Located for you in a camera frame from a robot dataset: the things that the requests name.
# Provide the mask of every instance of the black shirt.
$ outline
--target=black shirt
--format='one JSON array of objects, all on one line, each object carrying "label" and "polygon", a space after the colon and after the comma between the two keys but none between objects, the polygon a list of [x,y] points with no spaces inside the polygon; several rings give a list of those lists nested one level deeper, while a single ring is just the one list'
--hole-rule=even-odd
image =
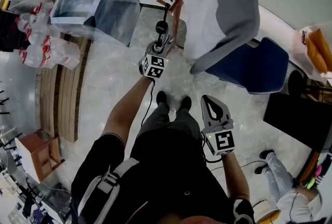
[{"label": "black shirt", "polygon": [[[115,134],[96,140],[72,183],[73,208],[91,181],[114,170],[124,159],[125,146]],[[131,157],[140,163],[121,178],[120,192],[104,223],[156,223],[167,213],[183,218],[208,216],[224,223],[234,223],[233,202],[206,167],[202,148],[192,136],[177,130],[160,129],[138,137]],[[98,194],[85,205],[85,223],[94,223],[105,201]],[[241,212],[253,220],[248,201],[242,201]]]}]

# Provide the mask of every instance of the gray cloth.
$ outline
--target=gray cloth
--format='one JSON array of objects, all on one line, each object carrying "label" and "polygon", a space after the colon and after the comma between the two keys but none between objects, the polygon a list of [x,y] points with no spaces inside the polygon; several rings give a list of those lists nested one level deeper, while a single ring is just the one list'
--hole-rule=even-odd
[{"label": "gray cloth", "polygon": [[199,142],[202,141],[199,125],[190,115],[188,110],[178,110],[176,112],[176,118],[173,122],[170,122],[170,117],[168,116],[169,111],[169,108],[164,102],[159,103],[158,107],[144,122],[137,137],[151,130],[175,129],[192,135]]},{"label": "gray cloth", "polygon": [[253,39],[259,30],[258,0],[217,0],[216,18],[226,35],[216,47],[198,58],[190,73],[197,74],[219,62],[236,48]]},{"label": "gray cloth", "polygon": [[266,157],[268,167],[262,173],[266,176],[270,193],[276,203],[279,199],[293,189],[293,176],[276,157],[275,153],[269,153]]}]

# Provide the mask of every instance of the blue chair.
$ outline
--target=blue chair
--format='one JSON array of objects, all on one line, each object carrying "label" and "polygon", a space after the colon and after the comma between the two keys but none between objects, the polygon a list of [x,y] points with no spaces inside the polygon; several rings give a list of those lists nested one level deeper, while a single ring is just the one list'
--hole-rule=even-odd
[{"label": "blue chair", "polygon": [[246,88],[249,94],[282,90],[288,68],[288,53],[270,38],[253,48],[244,44],[206,70],[221,80]]}]

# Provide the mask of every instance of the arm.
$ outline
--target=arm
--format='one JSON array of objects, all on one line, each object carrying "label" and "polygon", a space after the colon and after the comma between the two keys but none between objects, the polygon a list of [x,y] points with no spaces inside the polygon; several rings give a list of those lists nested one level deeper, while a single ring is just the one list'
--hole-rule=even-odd
[{"label": "arm", "polygon": [[309,202],[312,201],[319,194],[316,189],[309,190],[302,185],[297,186],[296,191],[308,198]]},{"label": "arm", "polygon": [[228,196],[232,200],[250,200],[249,185],[234,153],[226,154],[223,159]]},{"label": "arm", "polygon": [[130,126],[140,108],[143,97],[152,80],[141,77],[140,80],[123,96],[110,112],[103,134],[114,133],[126,145]]}]

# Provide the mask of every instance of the sneaker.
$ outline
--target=sneaker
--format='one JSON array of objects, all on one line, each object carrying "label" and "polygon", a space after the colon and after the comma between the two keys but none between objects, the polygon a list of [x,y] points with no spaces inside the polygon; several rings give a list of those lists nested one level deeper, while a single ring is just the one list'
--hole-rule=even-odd
[{"label": "sneaker", "polygon": [[264,166],[261,166],[261,167],[256,168],[256,170],[255,170],[255,174],[261,174],[262,170],[263,170],[264,168],[268,167],[268,166],[269,166],[269,165],[266,164],[266,165],[264,165]]},{"label": "sneaker", "polygon": [[163,91],[158,92],[157,97],[156,97],[156,102],[157,102],[157,105],[159,105],[159,103],[161,103],[161,102],[164,102],[167,105],[167,97],[166,97],[165,92],[163,92]]},{"label": "sneaker", "polygon": [[264,150],[259,154],[259,158],[265,160],[266,156],[268,155],[268,153],[274,153],[274,150],[270,149],[270,150]]},{"label": "sneaker", "polygon": [[186,96],[184,99],[181,101],[181,106],[179,110],[181,109],[187,109],[188,111],[191,109],[191,98]]}]

